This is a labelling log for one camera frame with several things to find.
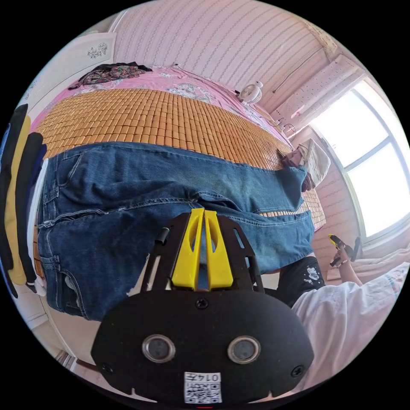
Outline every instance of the bamboo mat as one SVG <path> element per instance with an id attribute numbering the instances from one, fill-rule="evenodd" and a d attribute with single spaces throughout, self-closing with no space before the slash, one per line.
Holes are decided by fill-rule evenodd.
<path id="1" fill-rule="evenodd" d="M 66 98 L 36 131 L 44 137 L 49 158 L 83 144 L 126 141 L 189 149 L 234 163 L 279 170 L 277 148 L 284 153 L 292 150 L 261 127 L 220 107 L 147 89 L 101 90 Z M 302 195 L 305 202 L 298 211 L 262 215 L 310 210 L 317 230 L 325 223 L 319 198 L 315 190 Z"/>

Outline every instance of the white shirt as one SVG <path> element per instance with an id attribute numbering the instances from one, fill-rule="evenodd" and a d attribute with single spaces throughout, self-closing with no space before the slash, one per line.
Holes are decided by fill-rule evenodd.
<path id="1" fill-rule="evenodd" d="M 46 178 L 46 170 L 48 165 L 48 159 L 44 159 L 43 164 L 41 165 L 40 173 L 37 177 L 37 181 L 35 186 L 31 192 L 31 201 L 29 202 L 29 215 L 28 215 L 28 223 L 27 223 L 27 246 L 29 250 L 29 257 L 33 264 L 33 269 L 35 272 L 35 263 L 34 263 L 34 252 L 33 252 L 33 238 L 34 238 L 34 224 L 35 218 L 38 211 L 38 205 L 40 203 L 41 193 L 43 190 L 44 180 Z M 39 296 L 46 295 L 46 284 L 45 281 L 38 276 L 37 272 L 35 274 L 36 280 L 34 283 L 36 292 Z"/>
<path id="2" fill-rule="evenodd" d="M 393 308 L 409 266 L 404 262 L 362 286 L 324 286 L 296 301 L 292 310 L 307 331 L 315 358 L 292 394 L 329 379 L 361 353 Z"/>

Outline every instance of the white fan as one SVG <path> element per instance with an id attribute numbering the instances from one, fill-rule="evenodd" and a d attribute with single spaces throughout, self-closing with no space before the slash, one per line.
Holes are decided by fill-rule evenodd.
<path id="1" fill-rule="evenodd" d="M 260 81 L 247 85 L 238 95 L 239 101 L 243 104 L 255 104 L 262 98 L 261 88 L 264 85 Z"/>

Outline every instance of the label sticker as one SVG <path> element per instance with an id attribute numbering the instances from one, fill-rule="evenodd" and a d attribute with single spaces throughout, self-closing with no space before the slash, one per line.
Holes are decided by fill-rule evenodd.
<path id="1" fill-rule="evenodd" d="M 222 403 L 220 373 L 184 373 L 185 403 Z"/>

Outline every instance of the blue denim jeans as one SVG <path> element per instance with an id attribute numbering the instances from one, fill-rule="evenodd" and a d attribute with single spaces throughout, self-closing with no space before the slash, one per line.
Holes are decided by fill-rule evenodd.
<path id="1" fill-rule="evenodd" d="M 311 253 L 304 167 L 279 171 L 143 143 L 80 146 L 50 159 L 38 210 L 38 250 L 47 301 L 102 320 L 135 286 L 154 239 L 171 218 L 203 207 L 237 221 L 261 272 Z M 205 241 L 201 264 L 206 264 Z M 199 286 L 207 287 L 201 270 Z"/>

